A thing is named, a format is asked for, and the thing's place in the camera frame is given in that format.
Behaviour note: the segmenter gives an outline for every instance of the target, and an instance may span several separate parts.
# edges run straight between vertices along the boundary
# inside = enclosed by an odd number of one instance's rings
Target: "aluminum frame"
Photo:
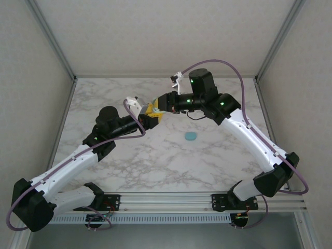
[[[38,4],[35,0],[25,0],[27,6],[29,7],[31,13],[35,17],[38,25],[43,31],[46,39],[49,41],[52,49],[55,51],[56,56],[59,58],[60,62],[66,69],[68,75],[72,79],[73,86],[67,100],[66,108],[61,119],[61,125],[58,129],[57,138],[54,142],[52,149],[52,154],[48,162],[48,169],[52,166],[61,133],[64,127],[65,119],[72,101],[72,97],[76,86],[76,76],[71,69],[67,59],[65,58],[62,49],[60,48],[56,38],[54,37],[50,27],[48,26],[45,17],[43,16]],[[280,48],[283,40],[285,39],[289,29],[291,28],[293,22],[295,21],[301,7],[303,6],[305,0],[295,0],[291,10],[289,11],[287,18],[285,19],[281,29],[279,30],[267,56],[264,59],[262,66],[260,67],[256,79],[259,80],[263,77],[267,68],[271,64],[274,56],[276,55],[278,49]],[[272,126],[268,118],[268,113],[265,108],[264,100],[262,98],[259,85],[255,81],[255,87],[257,90],[258,98],[261,103],[263,115],[268,127],[269,135],[271,139],[276,143],[275,136],[273,134]],[[193,213],[210,213],[215,214],[215,211],[211,209],[211,192],[186,192],[186,193],[119,193],[121,197],[121,205],[119,214],[142,214],[142,213],[188,213],[188,210]],[[265,212],[265,205],[262,202],[261,197],[258,197],[258,211],[252,212]],[[302,196],[293,196],[285,194],[277,194],[273,199],[268,198],[269,211],[270,212],[294,212],[296,221],[299,227],[299,232],[305,249],[309,248],[319,248],[317,239],[315,237],[313,229],[311,229],[310,222],[308,222],[308,214],[306,213],[306,206],[303,201]],[[17,232],[14,235],[12,244],[9,248],[26,248],[30,231],[25,230],[23,232]]]

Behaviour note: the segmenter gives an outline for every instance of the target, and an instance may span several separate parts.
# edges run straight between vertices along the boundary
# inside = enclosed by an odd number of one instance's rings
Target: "gray wall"
[[[212,58],[253,76],[294,0],[37,2],[77,75],[169,77]]]
[[[250,214],[250,221],[262,214]],[[115,225],[107,231],[88,231],[84,225],[49,225],[32,235],[28,248],[98,249],[300,249],[293,214],[269,214],[252,229],[229,224]]]
[[[300,157],[310,187],[304,199],[324,248],[332,243],[331,13],[332,1],[307,0],[260,83],[279,145]]]
[[[12,187],[46,168],[71,82],[23,0],[0,4],[0,241]]]

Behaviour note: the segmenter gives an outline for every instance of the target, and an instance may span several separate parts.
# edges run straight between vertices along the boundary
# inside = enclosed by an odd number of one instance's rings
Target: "white marble table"
[[[215,78],[215,83],[219,92],[230,93],[241,102],[239,80]],[[267,134],[253,80],[244,79],[244,83],[247,114]],[[190,93],[188,79],[183,85]],[[54,163],[81,144],[102,107],[112,105],[122,117],[127,115],[122,106],[127,96],[148,102],[170,91],[167,78],[79,79]],[[202,112],[191,115],[197,118]],[[197,139],[185,140],[187,131],[197,132]],[[112,192],[226,191],[239,180],[261,172],[255,159],[229,132],[212,120],[193,121],[184,114],[165,114],[145,137],[116,141],[116,145],[106,158],[84,170],[64,190],[94,182]]]

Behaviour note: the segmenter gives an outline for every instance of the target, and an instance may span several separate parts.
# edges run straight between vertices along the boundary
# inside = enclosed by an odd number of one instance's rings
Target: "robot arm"
[[[144,130],[152,129],[160,122],[162,114],[154,114],[151,104],[146,105],[140,99],[131,97],[127,97],[127,104],[136,120],[131,115],[120,118],[116,108],[112,106],[102,108],[92,132],[71,155],[31,181],[22,178],[15,183],[12,204],[27,189],[37,184],[13,209],[31,231],[42,229],[55,215],[82,206],[94,209],[100,207],[104,192],[93,183],[86,183],[72,191],[59,191],[76,175],[98,163],[115,148],[114,141],[106,141],[139,130],[137,122]]]
[[[257,195],[273,197],[276,192],[291,178],[292,170],[278,157],[285,158],[294,167],[299,161],[295,153],[287,154],[270,141],[249,119],[243,120],[241,105],[229,94],[218,93],[212,74],[204,68],[189,73],[193,93],[181,94],[173,91],[158,98],[158,107],[166,112],[193,112],[202,110],[206,117],[214,120],[217,125],[230,131],[240,140],[255,157],[262,173],[253,179],[236,183],[228,191],[228,201],[232,206]],[[276,153],[273,153],[256,134],[255,128]]]

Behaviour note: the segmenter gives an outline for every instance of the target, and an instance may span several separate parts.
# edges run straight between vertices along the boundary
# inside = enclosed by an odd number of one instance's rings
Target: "metal bar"
[[[304,5],[306,0],[295,0],[292,8],[290,9],[285,21],[283,22],[268,54],[266,55],[263,64],[261,65],[258,73],[257,73],[257,81],[258,83],[264,76],[265,72],[267,71],[268,67],[270,66],[274,56],[276,55],[277,51],[279,50],[282,42],[284,41],[286,35],[289,32],[289,29],[293,25],[297,15],[299,14],[302,6]]]
[[[18,222],[18,228],[25,227],[25,224],[22,221]],[[29,242],[29,238],[31,235],[31,231],[29,229],[21,231],[21,232],[14,232],[13,238],[11,243],[8,244],[8,249],[26,249],[27,244]]]
[[[105,75],[94,75],[94,74],[78,74],[77,78],[169,78],[173,73],[163,73],[163,74],[105,74]],[[255,75],[245,74],[242,75],[242,78],[254,78]],[[237,75],[228,75],[228,74],[213,74],[213,78],[238,78]]]
[[[61,134],[62,134],[62,131],[63,131],[63,128],[64,128],[64,124],[66,122],[66,118],[67,118],[69,108],[71,106],[73,95],[74,95],[74,92],[75,92],[76,84],[77,84],[77,80],[75,80],[74,83],[72,84],[72,87],[71,87],[71,90],[70,90],[70,93],[69,93],[69,96],[68,96],[68,99],[67,99],[67,103],[66,103],[66,106],[65,106],[62,118],[61,118],[60,126],[57,130],[57,136],[56,136],[56,139],[55,139],[54,144],[53,144],[51,156],[50,156],[50,158],[48,160],[48,163],[47,163],[47,169],[46,170],[51,169],[52,166],[53,166],[53,162],[54,162],[54,158],[56,157],[56,153],[57,153],[58,145],[59,145],[59,142],[60,142]]]
[[[49,25],[46,22],[46,19],[41,12],[36,0],[25,0],[25,3],[27,4],[29,10],[31,11],[32,15],[36,19],[37,23],[39,24],[42,32],[44,33],[47,41],[49,42],[50,46],[58,56],[62,66],[67,71],[69,77],[72,79],[72,81],[75,80],[75,75],[73,73],[73,70],[71,66],[68,63],[68,60],[64,56],[62,49],[60,48],[55,36],[52,33],[52,30],[50,29]]]
[[[302,239],[303,248],[304,249],[322,248],[312,228],[308,213],[295,212],[294,217],[297,227],[299,229],[300,237]]]
[[[216,192],[119,192],[116,193],[121,195],[117,213],[215,213],[212,210],[212,193]],[[258,196],[257,201],[259,210],[251,212],[265,212],[262,197]],[[271,212],[306,211],[302,196],[279,193],[267,198],[267,202]]]

